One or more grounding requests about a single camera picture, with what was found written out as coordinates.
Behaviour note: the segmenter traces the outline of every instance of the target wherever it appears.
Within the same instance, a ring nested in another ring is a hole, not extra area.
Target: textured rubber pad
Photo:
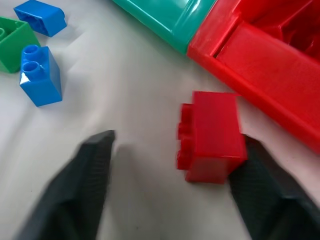
[[[260,142],[246,136],[248,160],[229,176],[253,240],[319,240],[320,211]]]
[[[110,176],[114,131],[91,136],[49,183],[17,240],[96,239]]]

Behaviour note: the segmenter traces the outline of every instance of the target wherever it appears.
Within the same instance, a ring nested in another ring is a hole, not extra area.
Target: blue stud
[[[37,107],[62,101],[60,69],[47,46],[22,50],[20,86]]]
[[[14,11],[21,21],[28,22],[31,28],[43,35],[52,37],[67,24],[65,13],[58,7],[29,0],[14,8]]]

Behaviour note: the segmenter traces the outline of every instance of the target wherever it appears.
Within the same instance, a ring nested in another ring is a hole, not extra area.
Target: green duplo brick
[[[27,22],[0,16],[0,72],[18,72],[21,52],[31,44],[40,46]]]

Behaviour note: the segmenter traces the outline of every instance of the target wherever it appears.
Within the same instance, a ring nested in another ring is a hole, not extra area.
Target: red duplo brick
[[[192,102],[181,108],[177,168],[188,182],[223,184],[247,159],[236,95],[195,91]]]

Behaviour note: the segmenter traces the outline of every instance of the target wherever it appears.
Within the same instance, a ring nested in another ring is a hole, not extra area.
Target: teal plastic toy
[[[182,54],[217,0],[113,0]]]

